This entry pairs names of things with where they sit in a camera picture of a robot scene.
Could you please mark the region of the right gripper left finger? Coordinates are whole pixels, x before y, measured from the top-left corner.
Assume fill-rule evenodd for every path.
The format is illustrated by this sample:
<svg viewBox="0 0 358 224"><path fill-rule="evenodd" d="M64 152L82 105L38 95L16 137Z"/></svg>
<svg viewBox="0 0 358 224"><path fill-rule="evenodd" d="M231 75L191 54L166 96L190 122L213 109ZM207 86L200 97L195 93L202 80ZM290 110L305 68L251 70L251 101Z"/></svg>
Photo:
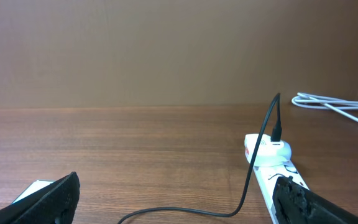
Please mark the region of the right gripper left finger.
<svg viewBox="0 0 358 224"><path fill-rule="evenodd" d="M80 199L76 172L0 210L0 224L72 224Z"/></svg>

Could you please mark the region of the white charger plug adapter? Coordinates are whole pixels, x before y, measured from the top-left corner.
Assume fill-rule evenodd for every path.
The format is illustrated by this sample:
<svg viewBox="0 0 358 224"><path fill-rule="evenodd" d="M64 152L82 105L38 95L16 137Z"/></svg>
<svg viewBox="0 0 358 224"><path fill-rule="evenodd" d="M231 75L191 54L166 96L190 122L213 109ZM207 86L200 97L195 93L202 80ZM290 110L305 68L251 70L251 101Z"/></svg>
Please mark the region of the white charger plug adapter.
<svg viewBox="0 0 358 224"><path fill-rule="evenodd" d="M258 136L258 134L245 135L245 156L248 162L251 162ZM263 134L254 166L272 167L282 165L284 162L290 161L291 154L291 147L287 142L283 140L273 142L269 135Z"/></svg>

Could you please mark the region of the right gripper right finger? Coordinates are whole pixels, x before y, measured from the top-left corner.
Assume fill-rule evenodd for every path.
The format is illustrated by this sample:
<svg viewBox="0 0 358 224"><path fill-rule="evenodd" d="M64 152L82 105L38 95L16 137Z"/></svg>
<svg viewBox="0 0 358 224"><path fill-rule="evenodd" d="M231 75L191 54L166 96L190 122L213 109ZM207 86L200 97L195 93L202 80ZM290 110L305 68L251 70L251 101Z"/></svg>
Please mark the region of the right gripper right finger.
<svg viewBox="0 0 358 224"><path fill-rule="evenodd" d="M272 200L279 224L358 224L358 216L297 184L292 176L277 179Z"/></svg>

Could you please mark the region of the white power strip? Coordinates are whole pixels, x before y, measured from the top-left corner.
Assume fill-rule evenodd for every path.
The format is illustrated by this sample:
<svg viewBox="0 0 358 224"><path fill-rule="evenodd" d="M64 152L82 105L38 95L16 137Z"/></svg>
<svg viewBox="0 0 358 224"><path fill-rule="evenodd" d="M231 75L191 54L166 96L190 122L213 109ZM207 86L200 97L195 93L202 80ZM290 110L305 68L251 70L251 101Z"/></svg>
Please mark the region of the white power strip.
<svg viewBox="0 0 358 224"><path fill-rule="evenodd" d="M302 176L292 163L292 161L284 162L282 165L272 167L255 167L253 171L256 179L259 183L262 195L264 197L265 204L267 206L270 217L272 218L273 224L278 224L278 220L275 216L276 210L273 205L273 191L275 188L278 177L293 177L293 181L304 188L307 188L305 181Z"/></svg>

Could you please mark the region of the turquoise-screen smartphone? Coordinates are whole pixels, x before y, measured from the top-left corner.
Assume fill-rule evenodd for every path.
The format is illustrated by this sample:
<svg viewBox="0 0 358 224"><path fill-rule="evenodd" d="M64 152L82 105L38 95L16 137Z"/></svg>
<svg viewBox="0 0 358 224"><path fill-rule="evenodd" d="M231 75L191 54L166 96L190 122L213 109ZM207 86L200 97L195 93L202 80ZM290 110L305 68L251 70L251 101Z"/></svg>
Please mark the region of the turquoise-screen smartphone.
<svg viewBox="0 0 358 224"><path fill-rule="evenodd" d="M12 203L16 203L23 198L26 198L30 194L52 184L53 181L49 180L36 180L35 182L31 183Z"/></svg>

